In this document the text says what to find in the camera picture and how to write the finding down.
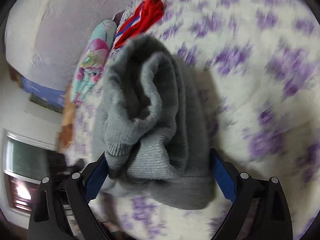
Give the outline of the red blue white folded garment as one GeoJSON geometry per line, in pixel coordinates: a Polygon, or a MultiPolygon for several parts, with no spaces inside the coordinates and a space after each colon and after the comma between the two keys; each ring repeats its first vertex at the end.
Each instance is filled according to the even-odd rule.
{"type": "Polygon", "coordinates": [[[146,32],[163,15],[164,5],[162,0],[145,0],[140,3],[133,15],[117,31],[114,39],[114,49],[120,48],[129,38],[146,32]]]}

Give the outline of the blue floral curtain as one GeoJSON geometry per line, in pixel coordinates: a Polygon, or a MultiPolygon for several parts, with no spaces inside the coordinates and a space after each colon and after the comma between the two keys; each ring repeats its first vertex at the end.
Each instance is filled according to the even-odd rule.
{"type": "Polygon", "coordinates": [[[34,94],[38,98],[41,98],[44,101],[47,101],[51,105],[64,107],[65,105],[65,90],[51,89],[34,83],[21,77],[22,88],[25,92],[29,94],[34,94]]]}

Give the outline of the folded turquoise pink floral blanket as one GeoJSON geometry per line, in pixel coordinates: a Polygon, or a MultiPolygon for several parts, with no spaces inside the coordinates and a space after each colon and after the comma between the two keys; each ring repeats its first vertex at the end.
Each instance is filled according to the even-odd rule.
{"type": "Polygon", "coordinates": [[[117,24],[113,20],[104,20],[93,30],[73,75],[70,90],[72,103],[81,104],[101,78],[116,29],[117,24]]]}

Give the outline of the grey fleece pants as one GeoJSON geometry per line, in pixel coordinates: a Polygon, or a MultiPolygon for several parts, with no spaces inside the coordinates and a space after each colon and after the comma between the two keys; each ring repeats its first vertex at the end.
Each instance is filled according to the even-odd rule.
{"type": "Polygon", "coordinates": [[[202,107],[183,60],[156,38],[137,36],[106,67],[92,154],[109,173],[102,191],[143,194],[185,210],[214,198],[202,107]]]}

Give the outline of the white framed window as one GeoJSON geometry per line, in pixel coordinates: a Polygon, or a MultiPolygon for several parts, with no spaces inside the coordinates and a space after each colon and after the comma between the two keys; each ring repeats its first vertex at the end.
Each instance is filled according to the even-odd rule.
{"type": "Polygon", "coordinates": [[[30,214],[33,198],[44,177],[51,177],[64,157],[55,146],[6,130],[3,173],[9,206],[30,214]]]}

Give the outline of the white purple floral bedsheet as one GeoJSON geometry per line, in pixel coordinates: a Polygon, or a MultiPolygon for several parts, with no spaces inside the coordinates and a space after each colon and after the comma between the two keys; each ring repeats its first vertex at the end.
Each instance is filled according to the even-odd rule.
{"type": "Polygon", "coordinates": [[[319,212],[319,23],[301,0],[162,1],[148,33],[193,72],[211,146],[280,180],[301,239],[319,212]]]}

